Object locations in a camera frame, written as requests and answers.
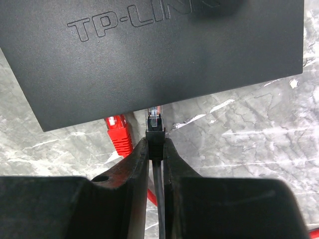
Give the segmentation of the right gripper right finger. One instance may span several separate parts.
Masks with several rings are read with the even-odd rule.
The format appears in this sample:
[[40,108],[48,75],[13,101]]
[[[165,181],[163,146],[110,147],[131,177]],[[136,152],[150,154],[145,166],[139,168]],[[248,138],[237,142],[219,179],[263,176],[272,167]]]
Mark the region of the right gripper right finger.
[[167,139],[163,149],[168,239],[307,239],[297,201],[277,179],[203,177]]

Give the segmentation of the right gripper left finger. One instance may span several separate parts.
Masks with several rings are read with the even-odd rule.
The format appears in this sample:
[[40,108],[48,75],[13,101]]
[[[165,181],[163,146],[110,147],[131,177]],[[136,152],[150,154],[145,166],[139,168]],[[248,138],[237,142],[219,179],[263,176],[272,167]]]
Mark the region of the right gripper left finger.
[[149,147],[92,180],[4,176],[0,179],[3,239],[142,239],[145,236]]

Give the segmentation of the black network switch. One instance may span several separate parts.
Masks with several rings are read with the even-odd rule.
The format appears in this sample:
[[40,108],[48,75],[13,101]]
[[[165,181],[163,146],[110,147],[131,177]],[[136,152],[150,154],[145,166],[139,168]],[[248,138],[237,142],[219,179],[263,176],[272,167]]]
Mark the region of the black network switch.
[[3,0],[43,131],[301,74],[302,0]]

